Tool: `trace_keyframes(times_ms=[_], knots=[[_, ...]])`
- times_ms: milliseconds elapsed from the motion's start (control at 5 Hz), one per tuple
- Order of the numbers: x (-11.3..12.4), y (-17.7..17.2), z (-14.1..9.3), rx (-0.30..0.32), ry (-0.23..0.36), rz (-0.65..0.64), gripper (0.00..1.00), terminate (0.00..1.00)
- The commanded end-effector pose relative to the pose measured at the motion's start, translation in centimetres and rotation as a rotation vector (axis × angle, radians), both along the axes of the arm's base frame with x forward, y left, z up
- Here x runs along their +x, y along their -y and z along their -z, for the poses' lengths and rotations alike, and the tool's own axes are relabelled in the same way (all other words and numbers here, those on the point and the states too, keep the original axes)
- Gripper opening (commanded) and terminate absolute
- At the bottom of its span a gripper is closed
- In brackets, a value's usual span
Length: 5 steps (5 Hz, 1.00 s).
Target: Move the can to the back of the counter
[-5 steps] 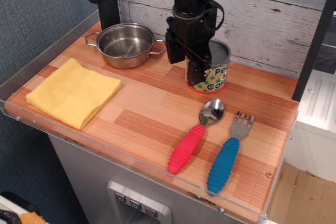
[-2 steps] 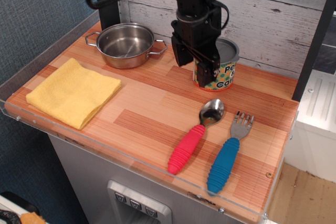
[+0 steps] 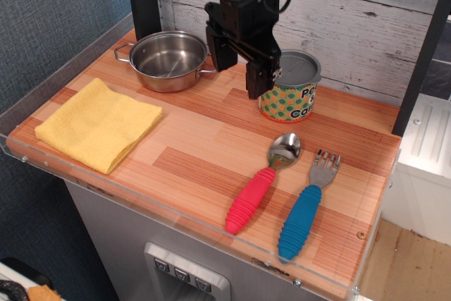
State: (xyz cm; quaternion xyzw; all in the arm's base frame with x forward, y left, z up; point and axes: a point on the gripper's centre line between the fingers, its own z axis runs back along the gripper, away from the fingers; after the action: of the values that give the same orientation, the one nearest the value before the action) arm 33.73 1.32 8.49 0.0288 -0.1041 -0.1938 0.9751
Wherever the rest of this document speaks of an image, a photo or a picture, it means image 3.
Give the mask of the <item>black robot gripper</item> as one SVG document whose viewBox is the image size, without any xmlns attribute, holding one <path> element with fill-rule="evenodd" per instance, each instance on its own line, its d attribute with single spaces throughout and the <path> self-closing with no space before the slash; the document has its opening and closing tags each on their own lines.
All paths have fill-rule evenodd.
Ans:
<svg viewBox="0 0 451 301">
<path fill-rule="evenodd" d="M 249 99 L 258 99 L 273 89 L 280 77 L 280 48 L 273 37 L 280 0 L 219 0 L 204 9 L 209 14 L 206 39 L 213 65 L 218 72 L 237 64 L 246 65 L 246 90 Z"/>
</svg>

